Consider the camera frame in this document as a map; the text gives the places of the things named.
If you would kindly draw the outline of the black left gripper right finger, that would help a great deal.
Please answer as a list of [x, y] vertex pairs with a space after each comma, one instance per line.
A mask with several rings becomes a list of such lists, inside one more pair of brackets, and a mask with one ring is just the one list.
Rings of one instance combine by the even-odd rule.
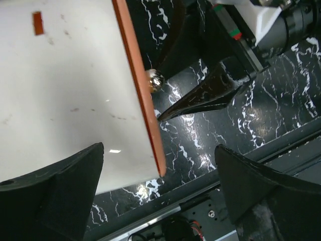
[[320, 240], [320, 185], [215, 148], [220, 185], [239, 240]]

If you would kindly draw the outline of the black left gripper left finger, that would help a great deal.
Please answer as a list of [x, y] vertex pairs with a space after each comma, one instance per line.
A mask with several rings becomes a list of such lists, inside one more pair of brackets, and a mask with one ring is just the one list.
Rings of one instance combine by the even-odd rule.
[[1, 182], [1, 240], [83, 240], [103, 155], [96, 143]]

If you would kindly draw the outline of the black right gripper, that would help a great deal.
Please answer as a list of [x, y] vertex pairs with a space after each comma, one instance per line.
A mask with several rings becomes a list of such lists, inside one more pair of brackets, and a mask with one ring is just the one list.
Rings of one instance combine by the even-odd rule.
[[232, 5], [210, 1], [173, 1], [168, 35], [156, 61], [165, 78], [183, 71], [201, 57], [213, 70], [190, 92], [165, 110], [158, 121], [220, 110], [242, 86], [268, 69], [272, 60], [320, 29], [320, 1], [251, 1], [256, 6], [281, 7], [265, 37], [256, 39]]

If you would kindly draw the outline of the pink yellow drawer box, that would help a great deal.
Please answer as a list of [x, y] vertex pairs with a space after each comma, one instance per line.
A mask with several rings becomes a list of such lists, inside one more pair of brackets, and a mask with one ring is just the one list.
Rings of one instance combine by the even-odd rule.
[[166, 173], [126, 1], [1, 1], [1, 180], [94, 143], [97, 193]]

